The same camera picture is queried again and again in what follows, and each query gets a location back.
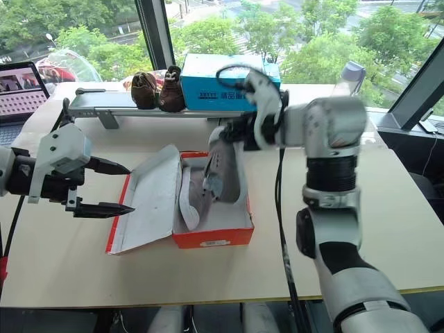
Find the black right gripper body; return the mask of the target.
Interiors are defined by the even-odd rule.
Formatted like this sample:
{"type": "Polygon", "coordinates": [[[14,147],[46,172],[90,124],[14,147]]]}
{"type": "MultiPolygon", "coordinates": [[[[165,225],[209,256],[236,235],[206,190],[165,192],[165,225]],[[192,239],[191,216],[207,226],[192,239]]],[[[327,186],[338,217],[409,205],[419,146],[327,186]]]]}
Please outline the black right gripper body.
{"type": "Polygon", "coordinates": [[[245,151],[259,150],[254,136],[255,119],[256,117],[238,117],[228,122],[240,129],[240,141],[234,143],[243,143],[245,151]]]}

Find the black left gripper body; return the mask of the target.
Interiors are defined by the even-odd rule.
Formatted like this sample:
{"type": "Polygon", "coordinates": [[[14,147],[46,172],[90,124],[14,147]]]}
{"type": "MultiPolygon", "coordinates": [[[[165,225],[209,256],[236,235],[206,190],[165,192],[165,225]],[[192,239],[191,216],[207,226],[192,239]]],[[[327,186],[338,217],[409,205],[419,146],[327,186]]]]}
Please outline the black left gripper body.
{"type": "Polygon", "coordinates": [[[36,175],[42,177],[40,197],[64,205],[68,212],[101,212],[100,205],[84,204],[83,199],[77,196],[77,187],[85,182],[85,169],[96,170],[99,164],[98,157],[91,157],[85,166],[69,171],[68,174],[51,171],[48,166],[36,165],[36,175]]]}

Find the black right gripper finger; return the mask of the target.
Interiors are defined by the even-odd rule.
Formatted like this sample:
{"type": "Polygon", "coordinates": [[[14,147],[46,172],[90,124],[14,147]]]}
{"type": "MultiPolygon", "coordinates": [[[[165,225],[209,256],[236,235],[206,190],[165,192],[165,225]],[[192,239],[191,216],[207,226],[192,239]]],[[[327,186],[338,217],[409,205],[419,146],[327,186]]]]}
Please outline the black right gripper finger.
{"type": "Polygon", "coordinates": [[[226,126],[219,126],[216,129],[216,138],[225,143],[239,142],[240,129],[231,123],[226,126]]]}

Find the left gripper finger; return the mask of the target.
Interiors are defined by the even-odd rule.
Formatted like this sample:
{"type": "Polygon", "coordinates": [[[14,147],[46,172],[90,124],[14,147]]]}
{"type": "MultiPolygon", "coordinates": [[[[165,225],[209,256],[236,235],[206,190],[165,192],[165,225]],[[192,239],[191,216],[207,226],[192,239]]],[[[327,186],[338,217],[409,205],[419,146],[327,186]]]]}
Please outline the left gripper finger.
{"type": "Polygon", "coordinates": [[[134,208],[118,203],[100,202],[96,205],[84,204],[82,203],[82,199],[78,197],[76,207],[73,210],[73,216],[75,218],[85,219],[107,219],[129,214],[134,211],[134,208]]]}
{"type": "Polygon", "coordinates": [[[126,175],[131,173],[131,170],[119,163],[94,156],[91,156],[89,159],[89,168],[96,173],[107,175],[126,175]]]}

